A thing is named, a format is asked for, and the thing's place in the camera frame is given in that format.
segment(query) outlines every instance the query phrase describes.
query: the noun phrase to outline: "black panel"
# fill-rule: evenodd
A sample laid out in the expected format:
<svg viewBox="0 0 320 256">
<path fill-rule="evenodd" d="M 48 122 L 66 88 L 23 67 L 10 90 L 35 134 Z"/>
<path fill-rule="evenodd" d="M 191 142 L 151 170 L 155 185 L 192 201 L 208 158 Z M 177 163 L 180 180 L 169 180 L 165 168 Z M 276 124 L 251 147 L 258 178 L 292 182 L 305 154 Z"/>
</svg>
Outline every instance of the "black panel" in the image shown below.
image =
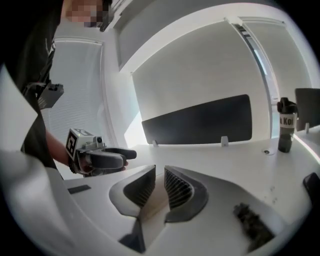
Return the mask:
<svg viewBox="0 0 320 256">
<path fill-rule="evenodd" d="M 252 138 L 252 115 L 249 96 L 223 98 L 142 122 L 149 144 L 210 144 L 220 143 L 222 136 L 229 142 Z"/>
<path fill-rule="evenodd" d="M 209 194 L 199 181 L 182 174 L 173 166 L 165 166 L 164 187 L 168 194 L 170 211 L 165 222 L 187 222 L 206 206 Z"/>
<path fill-rule="evenodd" d="M 88 185 L 81 185 L 81 186 L 75 186 L 75 187 L 68 188 L 68 191 L 72 195 L 72 194 L 76 194 L 76 193 L 90 190 L 90 189 L 91 189 L 91 187 Z"/>
<path fill-rule="evenodd" d="M 320 89 L 297 88 L 295 89 L 296 104 L 298 106 L 299 119 L 296 122 L 296 130 L 320 125 Z"/>
</svg>

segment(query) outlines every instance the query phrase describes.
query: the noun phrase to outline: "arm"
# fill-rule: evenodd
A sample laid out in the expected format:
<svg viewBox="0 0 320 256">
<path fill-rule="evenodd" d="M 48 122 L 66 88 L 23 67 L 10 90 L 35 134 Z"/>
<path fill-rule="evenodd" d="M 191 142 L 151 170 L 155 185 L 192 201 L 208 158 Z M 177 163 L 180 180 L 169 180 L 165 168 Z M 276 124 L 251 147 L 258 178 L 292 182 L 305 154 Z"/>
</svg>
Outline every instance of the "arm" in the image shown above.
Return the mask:
<svg viewBox="0 0 320 256">
<path fill-rule="evenodd" d="M 46 143 L 52 158 L 66 166 L 68 166 L 69 155 L 66 151 L 65 145 L 52 136 L 48 130 L 46 133 Z"/>
</svg>

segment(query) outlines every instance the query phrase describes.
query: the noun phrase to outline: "bottle label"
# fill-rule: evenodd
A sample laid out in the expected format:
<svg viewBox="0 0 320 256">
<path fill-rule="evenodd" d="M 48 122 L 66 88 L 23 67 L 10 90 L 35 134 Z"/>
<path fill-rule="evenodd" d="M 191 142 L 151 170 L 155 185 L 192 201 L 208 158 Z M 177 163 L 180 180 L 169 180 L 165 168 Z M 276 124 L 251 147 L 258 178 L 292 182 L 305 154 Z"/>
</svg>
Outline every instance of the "bottle label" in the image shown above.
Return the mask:
<svg viewBox="0 0 320 256">
<path fill-rule="evenodd" d="M 294 129 L 296 126 L 297 114 L 280 114 L 280 127 Z"/>
</svg>

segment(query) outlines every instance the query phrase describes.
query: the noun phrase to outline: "black shirt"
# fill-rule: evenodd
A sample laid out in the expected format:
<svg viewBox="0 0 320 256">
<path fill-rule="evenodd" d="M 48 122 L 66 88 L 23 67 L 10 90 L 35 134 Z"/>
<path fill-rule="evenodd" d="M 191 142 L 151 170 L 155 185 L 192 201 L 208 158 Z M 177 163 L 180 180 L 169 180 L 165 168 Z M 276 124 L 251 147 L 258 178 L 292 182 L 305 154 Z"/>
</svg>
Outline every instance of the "black shirt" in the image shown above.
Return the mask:
<svg viewBox="0 0 320 256">
<path fill-rule="evenodd" d="M 16 33 L 5 47 L 4 63 L 18 89 L 23 92 L 28 83 L 40 82 L 44 67 L 52 48 L 56 29 L 60 24 L 63 0 L 26 2 L 29 8 L 17 6 L 14 26 Z M 29 90 L 26 100 L 38 116 L 30 128 L 25 141 L 24 152 L 38 158 L 45 167 L 57 168 L 51 157 L 46 140 L 46 127 L 41 115 L 35 92 Z"/>
</svg>

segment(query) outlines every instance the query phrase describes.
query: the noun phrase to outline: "person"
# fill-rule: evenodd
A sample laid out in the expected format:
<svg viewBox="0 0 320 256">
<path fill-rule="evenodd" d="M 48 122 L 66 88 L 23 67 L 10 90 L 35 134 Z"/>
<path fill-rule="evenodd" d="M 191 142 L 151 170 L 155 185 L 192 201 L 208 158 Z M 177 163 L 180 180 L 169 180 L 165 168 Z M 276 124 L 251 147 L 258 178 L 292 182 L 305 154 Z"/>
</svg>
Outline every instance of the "person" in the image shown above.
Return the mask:
<svg viewBox="0 0 320 256">
<path fill-rule="evenodd" d="M 48 63 L 53 58 L 56 47 L 54 36 L 61 18 L 94 27 L 102 22 L 103 12 L 109 9 L 111 3 L 112 0 L 19 1 L 20 6 L 14 8 L 15 15 L 20 19 L 15 19 L 10 26 L 15 30 L 15 35 L 5 47 L 4 64 L 17 88 L 24 92 L 25 99 L 38 114 L 22 150 L 38 158 L 45 167 L 57 169 L 54 160 L 68 166 L 69 155 L 65 145 L 46 130 L 36 93 L 32 89 L 26 92 L 26 86 L 46 82 L 48 77 L 45 73 L 50 69 Z"/>
</svg>

